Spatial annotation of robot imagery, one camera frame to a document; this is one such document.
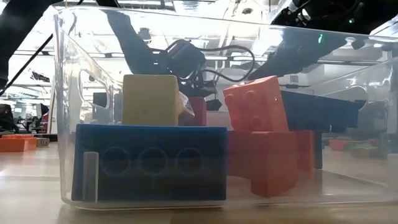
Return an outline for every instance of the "blue foam block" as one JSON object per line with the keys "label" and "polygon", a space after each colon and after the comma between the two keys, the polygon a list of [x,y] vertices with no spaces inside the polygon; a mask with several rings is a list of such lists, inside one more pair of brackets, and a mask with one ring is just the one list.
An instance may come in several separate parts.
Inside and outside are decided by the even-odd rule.
{"label": "blue foam block", "polygon": [[363,104],[346,100],[281,91],[289,129],[329,130],[356,128]]}
{"label": "blue foam block", "polygon": [[98,153],[98,201],[225,200],[226,148],[222,127],[78,124],[72,200],[93,193],[86,152]]}

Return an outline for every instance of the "orange lego brick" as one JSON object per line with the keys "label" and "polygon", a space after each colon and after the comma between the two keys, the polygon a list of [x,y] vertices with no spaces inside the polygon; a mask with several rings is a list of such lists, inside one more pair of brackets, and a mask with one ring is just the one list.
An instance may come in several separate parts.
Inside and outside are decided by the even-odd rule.
{"label": "orange lego brick", "polygon": [[0,138],[0,152],[24,152],[36,150],[36,138],[33,135],[10,134]]}
{"label": "orange lego brick", "polygon": [[312,130],[294,131],[297,135],[297,168],[315,175],[315,140]]}
{"label": "orange lego brick", "polygon": [[228,175],[251,180],[252,193],[275,197],[298,181],[295,133],[228,132]]}
{"label": "orange lego brick", "polygon": [[233,85],[223,93],[234,130],[289,132],[276,76]]}

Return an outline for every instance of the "table surface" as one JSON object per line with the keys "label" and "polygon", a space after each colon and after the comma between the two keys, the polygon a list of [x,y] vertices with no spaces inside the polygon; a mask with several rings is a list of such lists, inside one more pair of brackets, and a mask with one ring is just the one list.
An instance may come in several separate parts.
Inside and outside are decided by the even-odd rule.
{"label": "table surface", "polygon": [[382,203],[87,211],[60,199],[56,144],[0,154],[0,223],[397,223],[398,206]]}

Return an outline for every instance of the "clear plastic bin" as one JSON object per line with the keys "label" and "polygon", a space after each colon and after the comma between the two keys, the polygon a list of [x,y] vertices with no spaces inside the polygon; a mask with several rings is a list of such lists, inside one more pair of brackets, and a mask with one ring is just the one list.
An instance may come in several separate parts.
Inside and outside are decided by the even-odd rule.
{"label": "clear plastic bin", "polygon": [[[125,16],[128,24],[126,20],[118,22],[117,18]],[[131,24],[135,30],[149,31],[150,36],[143,39],[153,49],[166,49],[179,39],[203,49],[241,45],[252,50],[258,65],[279,54],[279,58],[273,56],[278,60],[272,69],[275,75],[285,74],[279,84],[286,113],[292,109],[285,101],[289,94],[304,93],[356,102],[360,105],[358,122],[355,116],[348,121],[334,119],[346,112],[326,105],[325,119],[338,123],[337,131],[330,126],[329,130],[308,127],[315,131],[299,126],[290,127],[301,129],[292,132],[232,131],[222,92],[234,83],[205,73],[205,80],[217,83],[218,99],[223,104],[219,112],[208,111],[207,125],[227,126],[229,132],[212,127],[216,140],[205,147],[207,151],[190,148],[191,153],[201,156],[189,157],[191,160],[183,164],[178,161],[182,152],[176,148],[168,152],[152,147],[146,162],[149,166],[154,162],[158,170],[137,171],[143,166],[145,150],[107,148],[108,141],[128,145],[126,138],[131,138],[134,145],[134,140],[139,141],[137,136],[153,130],[161,133],[167,127],[131,130],[131,126],[116,126],[122,116],[123,76],[132,72],[108,18],[113,26],[126,30],[119,37],[124,43],[131,38]],[[100,7],[60,11],[55,16],[55,30],[58,148],[65,203],[115,209],[386,202],[397,198],[398,63],[391,59],[397,39]],[[319,49],[326,53],[317,56]],[[289,54],[283,57],[284,51]],[[247,63],[252,60],[243,50],[204,54],[204,67],[235,79],[247,72]],[[307,63],[302,71],[289,72],[300,63]],[[105,96],[106,101],[95,102],[96,95]],[[322,102],[304,101],[290,101],[300,112],[290,112],[288,117],[311,122],[305,112],[312,113],[310,106]],[[170,128],[170,133],[176,134],[169,135],[170,141],[187,140],[179,131],[180,127]],[[209,138],[196,135],[192,142]],[[113,159],[104,159],[106,154]],[[180,165],[187,169],[196,166],[198,176],[179,172]]]}

